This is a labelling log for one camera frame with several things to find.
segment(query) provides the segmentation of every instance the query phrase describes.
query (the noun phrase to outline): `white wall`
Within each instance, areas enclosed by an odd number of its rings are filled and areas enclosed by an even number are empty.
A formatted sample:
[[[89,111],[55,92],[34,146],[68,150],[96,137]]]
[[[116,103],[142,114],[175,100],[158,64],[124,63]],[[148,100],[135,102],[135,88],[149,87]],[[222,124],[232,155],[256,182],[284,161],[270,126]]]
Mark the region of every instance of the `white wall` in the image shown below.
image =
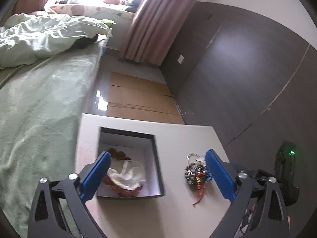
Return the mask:
[[[198,0],[221,3],[264,15],[288,27],[317,49],[317,27],[299,0]]]

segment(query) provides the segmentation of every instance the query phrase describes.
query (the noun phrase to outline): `white cloth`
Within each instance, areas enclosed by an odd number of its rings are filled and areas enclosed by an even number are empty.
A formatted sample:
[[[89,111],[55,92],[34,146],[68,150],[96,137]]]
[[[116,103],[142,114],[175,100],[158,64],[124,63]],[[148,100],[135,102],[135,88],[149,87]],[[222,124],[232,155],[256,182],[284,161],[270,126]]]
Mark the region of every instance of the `white cloth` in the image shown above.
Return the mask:
[[[111,166],[108,170],[109,178],[125,190],[134,191],[145,182],[143,166],[133,160],[111,159]]]
[[[7,29],[5,27],[0,27],[0,33],[5,32]]]
[[[0,69],[30,65],[69,49],[77,39],[96,34],[112,37],[101,20],[84,16],[48,14],[39,17],[26,14],[11,16],[0,33]]]

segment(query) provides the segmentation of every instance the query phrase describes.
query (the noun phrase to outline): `wall outlet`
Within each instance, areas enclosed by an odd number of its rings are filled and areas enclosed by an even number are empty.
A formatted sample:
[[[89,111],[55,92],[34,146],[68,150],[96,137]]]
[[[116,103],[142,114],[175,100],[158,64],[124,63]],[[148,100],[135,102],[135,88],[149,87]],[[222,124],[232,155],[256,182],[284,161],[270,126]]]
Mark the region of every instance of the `wall outlet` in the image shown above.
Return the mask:
[[[177,61],[181,64],[183,62],[183,60],[184,60],[184,57],[182,55],[180,55]]]

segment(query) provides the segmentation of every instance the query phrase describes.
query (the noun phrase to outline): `open box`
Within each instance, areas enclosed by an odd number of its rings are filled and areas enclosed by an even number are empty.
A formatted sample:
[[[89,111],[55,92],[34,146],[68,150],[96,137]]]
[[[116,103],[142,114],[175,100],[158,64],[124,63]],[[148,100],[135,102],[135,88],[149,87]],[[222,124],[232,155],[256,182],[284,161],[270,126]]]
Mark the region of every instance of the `open box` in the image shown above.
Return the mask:
[[[143,188],[136,197],[121,197],[102,181],[97,198],[145,199],[165,195],[154,135],[101,127],[98,155],[111,148],[123,151],[127,157],[141,163],[146,181],[142,183]]]

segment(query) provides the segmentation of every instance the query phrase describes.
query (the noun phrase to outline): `metal screw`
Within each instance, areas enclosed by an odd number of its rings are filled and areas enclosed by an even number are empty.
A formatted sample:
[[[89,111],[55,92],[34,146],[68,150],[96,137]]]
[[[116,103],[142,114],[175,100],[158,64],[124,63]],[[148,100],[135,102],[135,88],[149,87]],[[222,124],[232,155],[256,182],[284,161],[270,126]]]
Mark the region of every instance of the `metal screw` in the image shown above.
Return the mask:
[[[241,179],[246,179],[248,177],[248,175],[246,173],[243,173],[243,172],[240,172],[238,173],[238,176],[241,178]]]
[[[276,182],[276,178],[273,177],[273,176],[269,177],[268,180],[269,180],[270,182],[272,182],[272,183],[275,183],[275,182]]]
[[[70,180],[75,180],[75,179],[77,179],[77,177],[78,177],[78,174],[72,173],[72,174],[70,174],[70,175],[68,176],[68,179],[70,179]]]
[[[40,179],[40,183],[46,183],[47,182],[47,178],[46,177],[43,177]]]

